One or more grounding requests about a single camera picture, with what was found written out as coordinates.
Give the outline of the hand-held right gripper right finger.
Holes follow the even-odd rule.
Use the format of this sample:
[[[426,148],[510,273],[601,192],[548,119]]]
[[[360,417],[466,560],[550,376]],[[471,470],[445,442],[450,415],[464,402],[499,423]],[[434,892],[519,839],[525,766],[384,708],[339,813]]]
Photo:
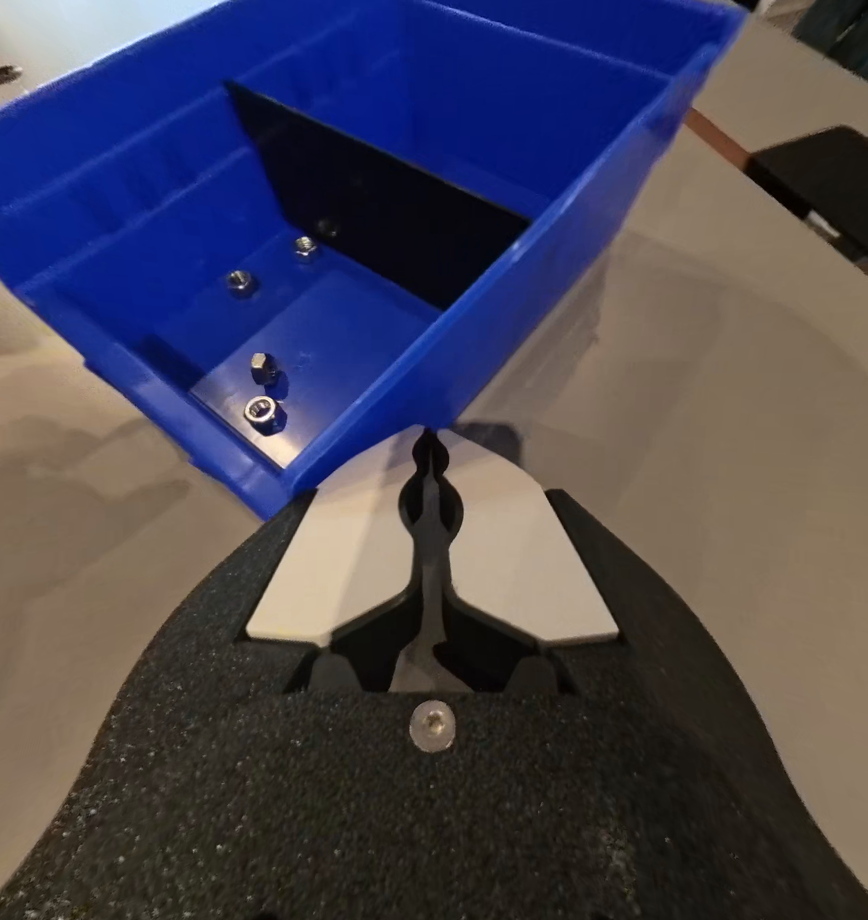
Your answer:
[[[474,692],[558,692],[557,651],[620,637],[608,605],[529,473],[453,431],[429,444],[449,537],[436,659]]]

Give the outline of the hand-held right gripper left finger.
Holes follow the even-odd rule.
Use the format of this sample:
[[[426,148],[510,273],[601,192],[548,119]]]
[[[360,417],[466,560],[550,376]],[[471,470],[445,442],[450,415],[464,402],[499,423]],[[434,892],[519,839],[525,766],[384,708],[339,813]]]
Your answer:
[[[409,428],[347,461],[316,489],[245,626],[304,646],[296,689],[422,692],[441,681],[430,487],[437,439]]]

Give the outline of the blue plastic parts bin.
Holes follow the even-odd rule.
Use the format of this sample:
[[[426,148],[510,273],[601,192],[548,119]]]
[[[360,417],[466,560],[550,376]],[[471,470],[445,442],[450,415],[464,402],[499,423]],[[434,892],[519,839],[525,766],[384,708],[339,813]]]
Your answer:
[[[0,107],[0,279],[264,518],[446,428],[598,258],[747,15],[718,2],[223,2]],[[532,220],[442,312],[300,264],[225,82]],[[259,281],[233,297],[225,276]],[[276,385],[255,384],[271,353]],[[262,394],[286,424],[243,418]]]

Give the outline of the black bin divider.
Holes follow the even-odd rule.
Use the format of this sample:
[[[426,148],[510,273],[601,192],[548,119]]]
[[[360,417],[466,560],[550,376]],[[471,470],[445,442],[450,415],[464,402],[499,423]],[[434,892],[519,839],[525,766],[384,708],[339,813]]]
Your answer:
[[[444,312],[532,220],[234,81],[288,224]]]

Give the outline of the black rectangular table mat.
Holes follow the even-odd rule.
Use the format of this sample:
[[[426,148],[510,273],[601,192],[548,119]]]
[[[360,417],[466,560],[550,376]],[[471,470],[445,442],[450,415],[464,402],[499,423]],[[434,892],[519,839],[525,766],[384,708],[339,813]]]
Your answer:
[[[842,125],[801,136],[751,154],[744,174],[796,218],[817,218],[845,255],[868,259],[867,136]]]

